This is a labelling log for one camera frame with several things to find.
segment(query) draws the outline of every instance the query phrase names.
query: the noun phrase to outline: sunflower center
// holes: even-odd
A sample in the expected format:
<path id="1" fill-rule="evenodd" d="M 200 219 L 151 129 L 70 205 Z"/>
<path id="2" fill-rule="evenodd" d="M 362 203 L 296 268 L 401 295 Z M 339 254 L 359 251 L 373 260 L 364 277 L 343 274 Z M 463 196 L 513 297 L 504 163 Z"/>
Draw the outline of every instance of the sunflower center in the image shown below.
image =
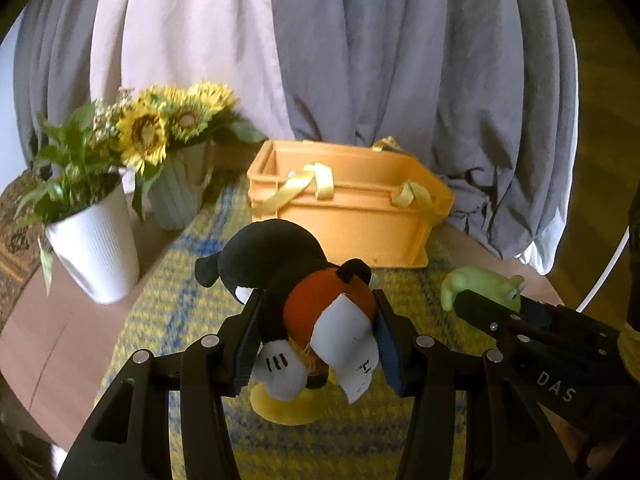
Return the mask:
<path id="1" fill-rule="evenodd" d="M 197 118 L 193 112 L 186 112 L 178 119 L 178 124 L 183 128 L 192 128 L 197 122 Z"/>
<path id="2" fill-rule="evenodd" d="M 158 142 L 158 118 L 145 115 L 133 123 L 132 136 L 137 147 L 142 150 L 152 148 Z"/>

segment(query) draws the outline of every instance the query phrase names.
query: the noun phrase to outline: orange bin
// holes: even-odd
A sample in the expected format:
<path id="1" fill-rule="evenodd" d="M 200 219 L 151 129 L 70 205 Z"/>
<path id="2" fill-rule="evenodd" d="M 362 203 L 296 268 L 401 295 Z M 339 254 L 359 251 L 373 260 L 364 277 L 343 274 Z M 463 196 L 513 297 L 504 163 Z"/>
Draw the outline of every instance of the orange bin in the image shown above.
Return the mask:
<path id="1" fill-rule="evenodd" d="M 327 259 L 340 265 L 360 258 L 371 267 L 425 267 L 425 243 L 433 226 L 417 206 L 399 208 L 392 203 L 402 184 L 410 180 L 424 186 L 436 213 L 446 217 L 453 193 L 437 176 L 410 155 L 376 152 L 369 148 L 326 142 L 268 140 L 249 167 L 249 197 L 255 206 L 288 180 L 291 171 L 319 162 L 334 174 L 334 196 L 316 200 L 312 182 L 298 197 L 275 214 L 310 231 Z"/>

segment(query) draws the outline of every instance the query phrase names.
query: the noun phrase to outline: potted plant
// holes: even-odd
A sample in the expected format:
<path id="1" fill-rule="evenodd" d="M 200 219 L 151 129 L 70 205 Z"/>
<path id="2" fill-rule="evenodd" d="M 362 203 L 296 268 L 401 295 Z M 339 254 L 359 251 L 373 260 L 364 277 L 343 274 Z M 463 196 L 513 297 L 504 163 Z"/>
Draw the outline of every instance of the potted plant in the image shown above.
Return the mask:
<path id="1" fill-rule="evenodd" d="M 141 219 L 148 195 L 161 227 L 185 228 L 210 181 L 208 146 L 264 139 L 237 104 L 226 85 L 204 82 L 187 90 L 152 86 L 136 98 L 123 89 L 115 105 L 99 107 L 104 135 L 117 136 L 123 162 L 136 172 L 133 206 Z"/>
<path id="2" fill-rule="evenodd" d="M 52 144 L 34 159 L 34 170 L 52 166 L 54 176 L 18 200 L 16 217 L 42 222 L 54 252 L 78 285 L 97 303 L 120 300 L 140 274 L 138 254 L 122 189 L 120 151 L 111 136 L 96 134 L 95 105 L 74 111 L 67 124 L 41 120 Z M 47 294 L 52 256 L 42 250 Z"/>

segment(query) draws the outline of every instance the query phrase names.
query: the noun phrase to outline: black toy nose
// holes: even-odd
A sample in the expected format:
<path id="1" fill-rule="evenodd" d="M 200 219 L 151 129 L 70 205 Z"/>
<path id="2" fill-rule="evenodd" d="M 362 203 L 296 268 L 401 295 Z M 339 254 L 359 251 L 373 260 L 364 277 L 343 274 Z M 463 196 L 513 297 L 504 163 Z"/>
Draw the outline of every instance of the black toy nose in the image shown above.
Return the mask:
<path id="1" fill-rule="evenodd" d="M 220 277 L 218 273 L 218 255 L 219 253 L 216 253 L 196 260 L 193 273 L 200 285 L 209 288 Z"/>

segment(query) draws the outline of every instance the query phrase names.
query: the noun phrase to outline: wooden floor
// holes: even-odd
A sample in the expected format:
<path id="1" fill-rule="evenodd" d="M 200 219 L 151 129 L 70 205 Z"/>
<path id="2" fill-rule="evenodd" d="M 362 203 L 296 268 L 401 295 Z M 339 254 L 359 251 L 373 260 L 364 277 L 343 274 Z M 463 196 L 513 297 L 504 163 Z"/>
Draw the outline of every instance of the wooden floor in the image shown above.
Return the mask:
<path id="1" fill-rule="evenodd" d="M 580 130 L 567 228 L 549 279 L 577 306 L 628 223 L 640 178 L 640 53 L 605 0 L 567 0 L 578 51 Z M 620 327 L 630 274 L 625 251 L 586 310 Z"/>

